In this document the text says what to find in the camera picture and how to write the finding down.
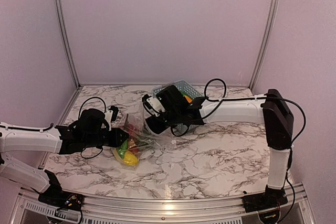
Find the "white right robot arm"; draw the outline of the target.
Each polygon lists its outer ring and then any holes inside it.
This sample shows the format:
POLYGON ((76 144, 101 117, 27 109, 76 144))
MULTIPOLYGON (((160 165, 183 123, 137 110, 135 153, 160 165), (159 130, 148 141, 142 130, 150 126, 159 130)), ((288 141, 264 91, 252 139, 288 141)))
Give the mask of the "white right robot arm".
POLYGON ((263 124, 270 149, 269 176, 265 192, 246 195, 249 207, 275 207, 287 203, 284 185, 292 156, 293 114, 276 89, 252 97, 211 100, 197 97, 188 102, 174 85, 156 96, 144 95, 142 104, 150 114, 145 123, 154 134, 178 125, 205 125, 218 122, 263 124))

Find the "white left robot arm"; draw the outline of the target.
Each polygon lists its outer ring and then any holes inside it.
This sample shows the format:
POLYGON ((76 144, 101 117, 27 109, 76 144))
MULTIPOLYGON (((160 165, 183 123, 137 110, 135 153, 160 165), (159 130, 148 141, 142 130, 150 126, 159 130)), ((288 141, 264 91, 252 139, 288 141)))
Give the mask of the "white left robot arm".
POLYGON ((38 192, 39 201, 46 204, 57 207, 81 205, 83 196, 64 191, 53 172, 33 168, 11 157, 9 153, 37 151, 68 155, 92 147, 120 147, 129 134, 119 127, 111 126, 117 114, 116 107, 107 112, 87 109, 69 126, 51 125, 45 129, 2 123, 1 176, 32 188, 38 192))

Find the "clear zip top bag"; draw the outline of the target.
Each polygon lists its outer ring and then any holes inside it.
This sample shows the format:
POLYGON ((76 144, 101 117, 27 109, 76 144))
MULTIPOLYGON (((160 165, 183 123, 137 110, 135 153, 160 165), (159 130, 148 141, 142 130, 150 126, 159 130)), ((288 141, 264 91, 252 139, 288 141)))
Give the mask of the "clear zip top bag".
MULTIPOLYGON (((124 130, 124 124, 126 122, 129 122, 131 124, 134 124, 135 126, 138 126, 140 128, 140 133, 138 136, 140 137, 140 155, 137 155, 136 157, 140 160, 140 157, 143 153, 149 150, 156 150, 156 149, 164 149, 164 150, 173 150, 176 148, 176 144, 172 145, 171 141, 175 140, 171 138, 171 136, 168 133, 163 133, 162 135, 155 135, 149 131, 149 129, 145 126, 144 123, 144 115, 140 112, 137 113, 127 113, 124 114, 121 117, 121 120, 119 121, 119 126, 124 130)), ((127 166, 123 163, 123 159, 119 157, 117 153, 117 148, 111 149, 115 159, 121 163, 124 166, 127 166)))

